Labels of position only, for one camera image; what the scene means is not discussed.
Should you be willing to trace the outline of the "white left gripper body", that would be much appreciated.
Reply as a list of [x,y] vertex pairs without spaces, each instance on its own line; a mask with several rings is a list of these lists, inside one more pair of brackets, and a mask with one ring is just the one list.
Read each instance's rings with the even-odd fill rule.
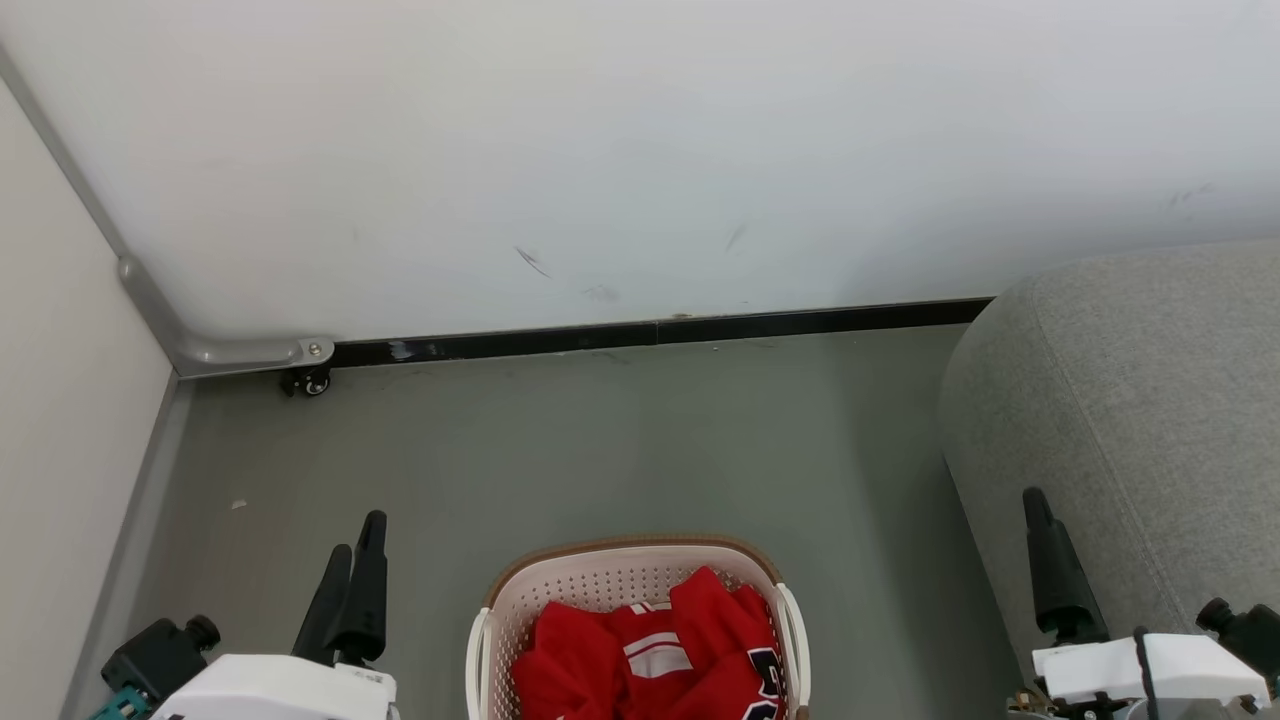
[[398,719],[397,683],[348,664],[223,655],[170,694],[152,719]]

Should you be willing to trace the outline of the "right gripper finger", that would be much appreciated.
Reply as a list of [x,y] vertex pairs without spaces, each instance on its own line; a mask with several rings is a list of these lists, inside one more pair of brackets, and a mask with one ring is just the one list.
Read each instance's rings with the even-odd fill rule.
[[1066,525],[1055,516],[1042,488],[1025,488],[1021,502],[1039,632],[1052,635],[1055,646],[1107,642],[1108,628]]

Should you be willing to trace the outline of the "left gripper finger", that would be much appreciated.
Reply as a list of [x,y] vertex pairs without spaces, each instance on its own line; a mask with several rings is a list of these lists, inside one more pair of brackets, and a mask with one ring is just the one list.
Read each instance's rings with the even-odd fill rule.
[[355,546],[349,584],[338,618],[338,659],[365,666],[387,647],[387,514],[369,512]]
[[352,548],[348,544],[335,546],[292,646],[293,657],[314,664],[335,662],[335,651],[329,646],[330,633],[346,601],[351,565]]

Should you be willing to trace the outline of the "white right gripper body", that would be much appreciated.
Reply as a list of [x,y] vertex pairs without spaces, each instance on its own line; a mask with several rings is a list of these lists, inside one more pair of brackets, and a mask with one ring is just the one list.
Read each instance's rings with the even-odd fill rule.
[[1050,700],[1070,706],[1107,700],[1134,719],[1184,719],[1193,710],[1271,708],[1265,676],[1207,635],[1144,632],[1032,653]]

